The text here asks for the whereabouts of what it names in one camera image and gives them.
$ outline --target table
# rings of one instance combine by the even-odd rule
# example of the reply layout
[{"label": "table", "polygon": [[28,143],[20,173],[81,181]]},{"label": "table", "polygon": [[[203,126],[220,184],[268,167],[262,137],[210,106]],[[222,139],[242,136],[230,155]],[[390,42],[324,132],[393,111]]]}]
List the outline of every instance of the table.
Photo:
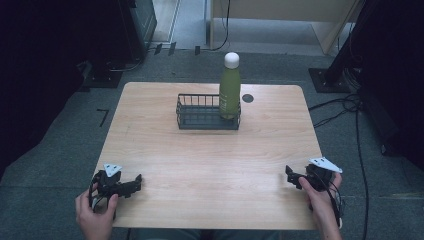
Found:
[{"label": "table", "polygon": [[242,85],[239,130],[179,130],[179,93],[218,93],[218,84],[128,83],[100,155],[141,173],[141,191],[121,198],[115,227],[315,229],[305,193],[286,164],[305,173],[321,152],[299,86]]},{"label": "table", "polygon": [[[322,51],[328,54],[344,26],[353,16],[358,3],[359,0],[233,0],[230,5],[230,18],[312,22]],[[213,19],[227,17],[227,8],[228,0],[205,0],[205,22],[206,9],[210,9],[211,49],[214,48]]]}]

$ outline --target floor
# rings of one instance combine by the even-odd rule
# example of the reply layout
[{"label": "floor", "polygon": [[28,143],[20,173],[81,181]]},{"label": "floor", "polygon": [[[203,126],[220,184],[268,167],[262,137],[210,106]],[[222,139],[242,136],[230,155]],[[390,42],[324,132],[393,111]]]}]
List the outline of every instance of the floor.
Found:
[{"label": "floor", "polygon": [[[154,44],[170,45],[176,49],[208,49],[204,0],[153,0],[158,20]],[[225,40],[225,19],[215,19],[216,47]],[[163,35],[169,30],[168,37]],[[349,35],[352,23],[344,31],[328,55],[336,56]],[[229,19],[228,40],[219,51],[248,53],[279,53],[289,55],[324,56],[310,22],[280,20]]]}]

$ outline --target gray carpet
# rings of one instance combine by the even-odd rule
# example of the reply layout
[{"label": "gray carpet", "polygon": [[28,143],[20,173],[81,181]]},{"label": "gray carpet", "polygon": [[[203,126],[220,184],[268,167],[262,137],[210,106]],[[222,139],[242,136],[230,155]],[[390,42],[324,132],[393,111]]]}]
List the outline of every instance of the gray carpet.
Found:
[{"label": "gray carpet", "polygon": [[[139,68],[123,74],[117,89],[75,93],[42,142],[6,170],[0,184],[0,239],[82,239],[75,223],[74,198],[89,184],[125,83],[218,83],[224,54],[151,52]],[[243,83],[299,85],[308,106],[346,96],[317,94],[310,80],[308,68],[326,68],[331,57],[242,53],[240,58]],[[97,109],[110,110],[101,127],[104,113]],[[340,104],[332,104],[312,111],[311,117],[318,122],[342,110]],[[365,190],[355,114],[342,115],[316,133],[323,155],[344,170],[342,234],[345,239],[361,239]],[[359,113],[359,133],[370,194],[367,239],[421,239],[424,173],[402,157],[380,154],[380,141],[365,112]],[[125,235],[126,229],[116,228],[112,239],[125,239]],[[285,239],[319,238],[315,231],[284,231],[283,235]]]}]

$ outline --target black device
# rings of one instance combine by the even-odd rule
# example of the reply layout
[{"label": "black device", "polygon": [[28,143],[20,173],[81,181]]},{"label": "black device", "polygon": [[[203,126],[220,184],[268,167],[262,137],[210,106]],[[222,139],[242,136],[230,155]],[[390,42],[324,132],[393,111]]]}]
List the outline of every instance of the black device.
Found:
[{"label": "black device", "polygon": [[[134,181],[121,183],[119,180],[121,179],[121,171],[118,171],[116,174],[111,177],[107,176],[106,171],[99,170],[93,177],[93,180],[90,184],[90,192],[88,195],[88,200],[90,206],[93,208],[93,212],[96,211],[96,204],[103,198],[107,199],[107,203],[109,203],[109,199],[114,194],[118,194],[118,197],[124,196],[125,198],[131,197],[131,194],[141,190],[141,174],[139,174]],[[97,195],[93,196],[93,185],[98,183],[97,185]]]},{"label": "black device", "polygon": [[309,164],[308,166],[306,166],[306,175],[302,175],[302,174],[293,172],[293,170],[288,165],[286,165],[286,174],[287,174],[287,182],[294,184],[297,189],[302,189],[302,186],[299,183],[299,178],[304,177],[306,180],[308,180],[308,182],[311,184],[311,186],[315,190],[319,192],[327,191],[331,200],[331,204],[333,206],[333,211],[334,211],[334,216],[336,217],[337,226],[340,227],[341,201],[339,201],[340,203],[337,204],[336,199],[334,199],[333,195],[330,193],[330,190],[329,190],[330,182],[333,177],[333,171],[318,167],[314,164]]}]

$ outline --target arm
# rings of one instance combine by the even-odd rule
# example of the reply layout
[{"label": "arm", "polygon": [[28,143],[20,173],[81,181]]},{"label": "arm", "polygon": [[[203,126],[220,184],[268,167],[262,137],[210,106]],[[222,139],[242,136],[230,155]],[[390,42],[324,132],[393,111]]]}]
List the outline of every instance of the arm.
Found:
[{"label": "arm", "polygon": [[112,234],[113,214],[118,204],[118,194],[114,194],[105,213],[93,213],[88,203],[88,190],[75,199],[76,221],[87,240],[107,240]]},{"label": "arm", "polygon": [[[341,175],[335,173],[333,184],[339,188],[341,182]],[[328,193],[325,191],[317,192],[303,177],[299,178],[299,183],[308,194],[308,201],[313,208],[312,215],[321,234],[321,239],[342,239]]]}]

